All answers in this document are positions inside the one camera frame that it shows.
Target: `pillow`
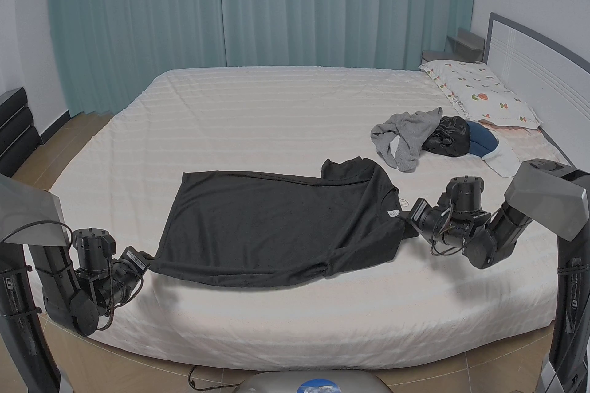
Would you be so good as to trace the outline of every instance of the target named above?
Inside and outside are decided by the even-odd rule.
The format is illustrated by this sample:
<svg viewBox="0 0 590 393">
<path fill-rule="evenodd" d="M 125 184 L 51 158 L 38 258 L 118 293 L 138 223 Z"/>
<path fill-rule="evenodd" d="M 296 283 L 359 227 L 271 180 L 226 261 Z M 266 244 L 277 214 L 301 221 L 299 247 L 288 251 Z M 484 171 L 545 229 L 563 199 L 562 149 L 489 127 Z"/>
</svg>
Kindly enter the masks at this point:
<svg viewBox="0 0 590 393">
<path fill-rule="evenodd" d="M 530 130 L 541 125 L 535 112 L 504 87 L 483 62 L 432 60 L 419 68 L 434 80 L 465 119 Z"/>
</svg>

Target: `blue round sticker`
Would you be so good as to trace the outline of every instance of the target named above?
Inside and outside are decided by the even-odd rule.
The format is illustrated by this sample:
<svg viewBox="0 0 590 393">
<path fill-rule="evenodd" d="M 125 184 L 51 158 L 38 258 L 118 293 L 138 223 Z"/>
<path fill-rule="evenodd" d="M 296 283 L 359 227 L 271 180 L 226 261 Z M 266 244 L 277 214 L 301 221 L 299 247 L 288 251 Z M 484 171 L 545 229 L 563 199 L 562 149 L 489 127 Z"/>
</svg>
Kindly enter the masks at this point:
<svg viewBox="0 0 590 393">
<path fill-rule="evenodd" d="M 297 393 L 342 393 L 342 391 L 334 382 L 316 378 L 301 385 Z"/>
</svg>

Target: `gray clothing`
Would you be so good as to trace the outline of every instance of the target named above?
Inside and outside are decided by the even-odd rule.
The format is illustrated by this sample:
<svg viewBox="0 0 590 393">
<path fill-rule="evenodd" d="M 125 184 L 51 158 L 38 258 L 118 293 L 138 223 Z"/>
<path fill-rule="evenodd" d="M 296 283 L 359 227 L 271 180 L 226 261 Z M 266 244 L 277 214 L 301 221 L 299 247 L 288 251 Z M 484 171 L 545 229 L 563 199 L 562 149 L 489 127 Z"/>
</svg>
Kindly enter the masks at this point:
<svg viewBox="0 0 590 393">
<path fill-rule="evenodd" d="M 416 113 L 396 113 L 383 124 L 377 124 L 371 130 L 371 140 L 377 147 L 377 153 L 389 167 L 402 172 L 409 172 L 418 165 L 418 157 L 424 141 L 434 132 L 443 116 L 442 108 Z M 397 149 L 391 149 L 396 139 Z"/>
</svg>

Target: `pile of clothes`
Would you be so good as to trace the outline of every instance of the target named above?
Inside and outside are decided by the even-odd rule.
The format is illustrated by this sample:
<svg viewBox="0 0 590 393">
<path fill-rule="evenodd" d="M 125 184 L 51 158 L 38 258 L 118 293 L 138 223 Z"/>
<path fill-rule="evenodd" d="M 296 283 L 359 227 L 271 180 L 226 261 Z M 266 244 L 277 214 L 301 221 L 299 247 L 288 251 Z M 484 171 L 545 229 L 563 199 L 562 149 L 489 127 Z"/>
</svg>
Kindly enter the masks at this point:
<svg viewBox="0 0 590 393">
<path fill-rule="evenodd" d="M 420 151 L 460 157 L 474 154 L 502 177 L 513 177 L 520 166 L 512 147 L 476 121 L 444 117 L 442 108 L 397 113 L 371 130 L 371 140 L 387 165 L 402 172 L 416 169 Z"/>
</svg>

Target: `bed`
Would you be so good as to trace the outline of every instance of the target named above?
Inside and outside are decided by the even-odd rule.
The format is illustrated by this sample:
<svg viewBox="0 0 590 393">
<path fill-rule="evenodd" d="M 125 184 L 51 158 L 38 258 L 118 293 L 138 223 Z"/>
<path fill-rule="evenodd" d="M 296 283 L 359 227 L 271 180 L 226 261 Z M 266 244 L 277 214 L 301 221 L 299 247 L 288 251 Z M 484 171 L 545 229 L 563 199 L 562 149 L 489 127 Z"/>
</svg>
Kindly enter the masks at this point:
<svg viewBox="0 0 590 393">
<path fill-rule="evenodd" d="M 493 54 L 498 64 L 506 60 L 505 54 L 487 52 Z M 470 174 L 483 177 L 482 205 L 495 210 L 510 179 L 476 156 L 423 153 L 416 171 L 404 174 L 375 153 L 369 138 L 374 124 L 395 112 L 438 106 L 445 115 L 457 114 L 423 72 L 169 71 L 84 147 L 51 191 L 70 226 L 107 228 L 118 252 L 133 245 L 151 254 L 183 171 L 318 177 L 327 158 L 342 162 L 360 155 L 385 168 L 400 188 L 402 205 L 418 197 L 435 202 L 451 177 Z M 520 160 L 566 162 L 540 130 L 499 132 Z M 92 337 L 127 351 L 211 367 L 379 369 L 445 358 L 553 319 L 555 235 L 537 223 L 509 259 L 486 270 L 474 269 L 459 255 L 432 257 L 429 248 L 422 238 L 406 240 L 390 263 L 286 289 L 216 289 L 148 271 L 136 300 L 116 312 L 109 330 Z M 36 276 L 31 285 L 41 303 Z"/>
</svg>

